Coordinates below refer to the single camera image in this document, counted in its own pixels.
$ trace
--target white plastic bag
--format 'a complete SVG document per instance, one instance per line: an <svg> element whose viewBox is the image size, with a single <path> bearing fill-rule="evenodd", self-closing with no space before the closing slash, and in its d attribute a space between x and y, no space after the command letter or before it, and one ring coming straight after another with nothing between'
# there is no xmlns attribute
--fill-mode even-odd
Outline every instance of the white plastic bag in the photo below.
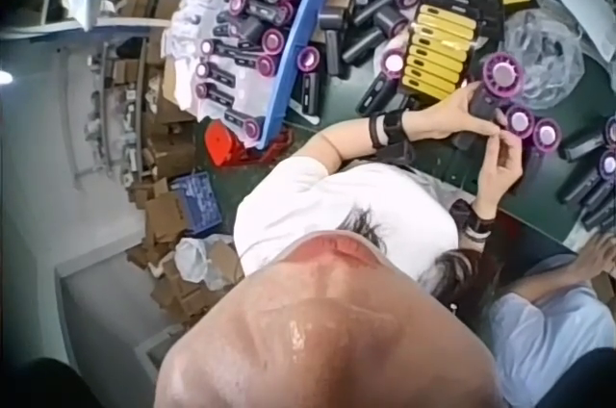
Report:
<svg viewBox="0 0 616 408"><path fill-rule="evenodd" d="M180 276L185 281L191 283L205 282L210 291L221 290L229 283L224 279L222 273L212 264L208 256L208 251L215 242L233 241L229 235L210 235L205 240L194 238L183 238L175 246L175 266L180 272Z"/></svg>

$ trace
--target white t-shirt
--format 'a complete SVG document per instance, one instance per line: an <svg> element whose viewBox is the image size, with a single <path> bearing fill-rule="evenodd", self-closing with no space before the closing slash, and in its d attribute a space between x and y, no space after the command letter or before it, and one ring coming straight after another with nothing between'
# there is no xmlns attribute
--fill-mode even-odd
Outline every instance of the white t-shirt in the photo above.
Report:
<svg viewBox="0 0 616 408"><path fill-rule="evenodd" d="M307 233L337 228L357 208L371 210L386 256L417 280L458 246L455 223L430 179L436 180L378 163L328 175L313 158L284 160L238 207L234 240L244 273Z"/></svg>

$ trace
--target woman's hand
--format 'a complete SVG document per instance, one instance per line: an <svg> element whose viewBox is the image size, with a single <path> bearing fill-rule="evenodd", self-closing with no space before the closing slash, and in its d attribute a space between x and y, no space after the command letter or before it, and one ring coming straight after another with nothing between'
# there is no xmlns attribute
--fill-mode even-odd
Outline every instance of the woman's hand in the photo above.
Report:
<svg viewBox="0 0 616 408"><path fill-rule="evenodd" d="M495 218L504 194L522 177L522 141L508 131L488 139L473 203L481 218Z"/></svg>
<svg viewBox="0 0 616 408"><path fill-rule="evenodd" d="M403 118L410 140L444 139L455 132L470 131L481 136L495 136L499 126L469 114L469 103L479 82L456 90L445 100L420 112L409 112Z"/></svg>
<svg viewBox="0 0 616 408"><path fill-rule="evenodd" d="M567 267L576 281L589 281L602 271L612 271L616 262L616 237L595 234Z"/></svg>

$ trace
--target plastic bag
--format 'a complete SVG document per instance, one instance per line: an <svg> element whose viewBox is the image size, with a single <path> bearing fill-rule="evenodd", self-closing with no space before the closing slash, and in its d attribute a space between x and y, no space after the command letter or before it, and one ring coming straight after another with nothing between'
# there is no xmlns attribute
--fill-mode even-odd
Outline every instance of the plastic bag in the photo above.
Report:
<svg viewBox="0 0 616 408"><path fill-rule="evenodd" d="M519 99L532 110L545 110L566 98L584 75L580 35L540 10L515 13L505 23L502 50L524 68Z"/></svg>
<svg viewBox="0 0 616 408"><path fill-rule="evenodd" d="M222 273L212 264L208 257L208 250L215 242L231 243L233 238L229 235L210 235L205 240L183 238L175 246L175 266L185 281L192 283L205 282L210 291L221 290L229 283Z"/></svg>

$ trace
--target factory workstation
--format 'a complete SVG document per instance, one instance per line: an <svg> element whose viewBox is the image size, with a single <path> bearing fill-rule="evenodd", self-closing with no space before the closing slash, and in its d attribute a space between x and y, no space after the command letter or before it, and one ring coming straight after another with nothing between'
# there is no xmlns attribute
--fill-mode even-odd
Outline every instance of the factory workstation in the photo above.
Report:
<svg viewBox="0 0 616 408"><path fill-rule="evenodd" d="M112 8L155 407L613 406L616 0Z"/></svg>

